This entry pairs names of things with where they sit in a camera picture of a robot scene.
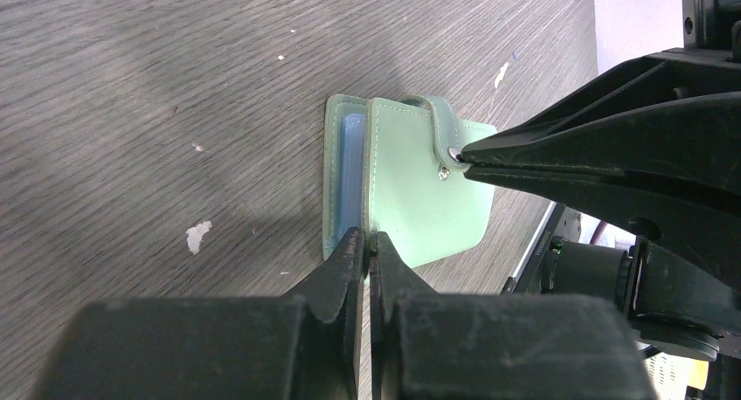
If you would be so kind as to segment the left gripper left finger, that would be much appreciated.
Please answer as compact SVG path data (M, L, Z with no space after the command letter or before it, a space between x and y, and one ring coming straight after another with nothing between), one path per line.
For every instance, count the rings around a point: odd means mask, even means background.
M364 232L278 297L131 299L82 308L35 399L354 399Z

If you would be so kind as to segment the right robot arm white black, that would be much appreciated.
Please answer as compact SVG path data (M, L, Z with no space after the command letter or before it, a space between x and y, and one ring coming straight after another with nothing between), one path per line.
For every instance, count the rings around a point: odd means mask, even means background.
M565 243L545 293L613 301L670 355L740 355L740 0L682 0L683 46L621 63L524 124L468 144L466 178L637 238Z

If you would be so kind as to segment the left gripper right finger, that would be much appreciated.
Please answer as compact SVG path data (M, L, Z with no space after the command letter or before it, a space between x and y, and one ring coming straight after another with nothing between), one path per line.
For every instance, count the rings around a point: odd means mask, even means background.
M376 399L652 399L626 321L584 295L438 293L370 240Z

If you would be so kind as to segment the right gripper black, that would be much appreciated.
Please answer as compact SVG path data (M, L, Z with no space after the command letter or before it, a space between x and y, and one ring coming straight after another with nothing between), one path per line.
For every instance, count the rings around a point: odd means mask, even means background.
M740 48L740 0L682 0L682 31L687 49ZM740 65L713 52L632 59L463 157L468 179L532 193L737 194Z

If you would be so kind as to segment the green card holder wallet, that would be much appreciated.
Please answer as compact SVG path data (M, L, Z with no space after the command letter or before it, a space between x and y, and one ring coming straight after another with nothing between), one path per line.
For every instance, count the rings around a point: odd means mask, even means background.
M386 233L411 268L478 245L492 185L470 181L460 154L496 134L437 96L400 100L335 94L324 119L322 254L358 227Z

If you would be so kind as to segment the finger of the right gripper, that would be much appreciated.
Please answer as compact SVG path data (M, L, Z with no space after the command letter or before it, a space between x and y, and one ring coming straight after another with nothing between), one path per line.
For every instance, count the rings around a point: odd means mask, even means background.
M465 176L563 203L740 286L738 174L703 183L635 170L474 165Z

